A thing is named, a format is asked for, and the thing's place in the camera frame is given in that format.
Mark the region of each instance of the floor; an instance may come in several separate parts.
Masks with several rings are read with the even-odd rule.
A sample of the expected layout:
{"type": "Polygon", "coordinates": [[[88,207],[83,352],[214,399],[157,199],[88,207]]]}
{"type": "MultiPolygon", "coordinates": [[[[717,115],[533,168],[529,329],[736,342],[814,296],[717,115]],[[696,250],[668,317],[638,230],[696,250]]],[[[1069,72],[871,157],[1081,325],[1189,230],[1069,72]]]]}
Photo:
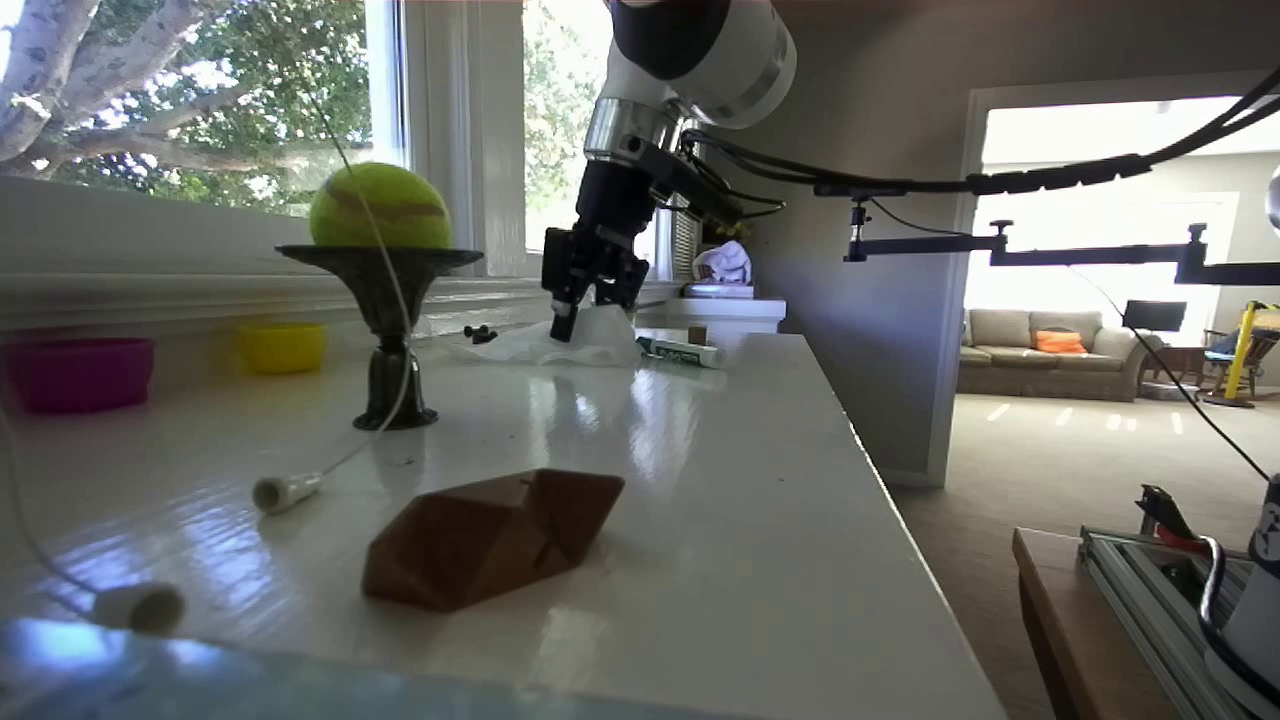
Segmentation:
{"type": "MultiPolygon", "coordinates": [[[[1261,468],[1280,468],[1280,399],[1203,406],[1261,468]]],[[[1141,483],[1176,494],[1189,525],[1243,544],[1261,474],[1176,396],[1020,399],[954,396],[953,458],[938,493],[894,493],[1008,717],[1053,717],[1014,604],[1012,527],[1137,530],[1141,483]]]]}

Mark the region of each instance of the white wall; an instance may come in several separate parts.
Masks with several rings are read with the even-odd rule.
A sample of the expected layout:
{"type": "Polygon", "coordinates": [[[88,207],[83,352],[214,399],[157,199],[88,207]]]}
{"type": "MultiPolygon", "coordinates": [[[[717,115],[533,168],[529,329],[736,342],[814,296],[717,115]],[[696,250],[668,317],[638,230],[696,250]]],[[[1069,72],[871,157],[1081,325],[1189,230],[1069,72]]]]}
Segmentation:
{"type": "MultiPolygon", "coordinates": [[[[1215,159],[1192,159],[1185,168],[1189,182],[1241,189],[1241,214],[1226,246],[1231,262],[1280,262],[1280,234],[1265,220],[1265,189],[1277,168],[1280,168],[1280,157],[1215,157],[1215,159]]],[[[1225,286],[1215,298],[1212,329],[1231,332],[1241,325],[1243,304],[1250,298],[1280,304],[1280,286],[1225,286]]],[[[1261,385],[1280,388],[1280,352],[1265,359],[1261,385]]]]}
{"type": "MultiPolygon", "coordinates": [[[[976,88],[1169,81],[1277,62],[1277,0],[776,0],[801,76],[744,138],[758,150],[884,176],[965,170],[976,88]]],[[[849,204],[785,189],[789,213],[753,244],[758,284],[785,296],[836,396],[893,483],[938,483],[954,388],[965,258],[841,262],[849,204]]],[[[965,220],[953,197],[906,197],[924,225],[965,220]]]]}

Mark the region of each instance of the sofa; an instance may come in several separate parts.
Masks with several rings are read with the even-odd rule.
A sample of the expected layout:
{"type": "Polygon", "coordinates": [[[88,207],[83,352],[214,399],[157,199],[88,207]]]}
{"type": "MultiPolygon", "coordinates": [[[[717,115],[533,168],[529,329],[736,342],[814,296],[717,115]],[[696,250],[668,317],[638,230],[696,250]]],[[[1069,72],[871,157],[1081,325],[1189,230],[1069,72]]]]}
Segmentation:
{"type": "Polygon", "coordinates": [[[1142,342],[1101,313],[965,306],[961,393],[1131,399],[1142,342]]]}

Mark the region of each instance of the pink bowl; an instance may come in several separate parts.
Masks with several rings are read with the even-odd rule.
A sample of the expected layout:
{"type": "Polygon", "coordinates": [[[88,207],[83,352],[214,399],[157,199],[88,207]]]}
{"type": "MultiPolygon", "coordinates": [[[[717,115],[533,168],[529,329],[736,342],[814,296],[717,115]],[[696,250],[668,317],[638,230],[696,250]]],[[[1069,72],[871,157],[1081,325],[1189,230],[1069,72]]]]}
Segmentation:
{"type": "Polygon", "coordinates": [[[29,410],[77,417],[147,399],[157,352],[147,338],[30,338],[8,347],[8,377],[29,410]]]}

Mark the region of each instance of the white table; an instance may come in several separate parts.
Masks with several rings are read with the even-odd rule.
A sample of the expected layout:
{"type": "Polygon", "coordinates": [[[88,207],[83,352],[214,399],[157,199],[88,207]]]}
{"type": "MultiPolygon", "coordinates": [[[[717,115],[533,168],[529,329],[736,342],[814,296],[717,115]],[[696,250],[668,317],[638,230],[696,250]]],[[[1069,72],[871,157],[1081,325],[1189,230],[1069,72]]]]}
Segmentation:
{"type": "MultiPolygon", "coordinates": [[[[1003,717],[804,338],[749,335],[713,372],[418,357],[439,421],[281,518],[253,478],[362,438],[362,364],[19,421],[30,525],[91,584],[178,584],[178,634],[253,651],[690,710],[1003,717]],[[626,478],[584,568],[451,614],[359,594],[407,494],[523,468],[626,478]]],[[[61,584],[0,540],[0,612],[30,614],[61,584]]]]}

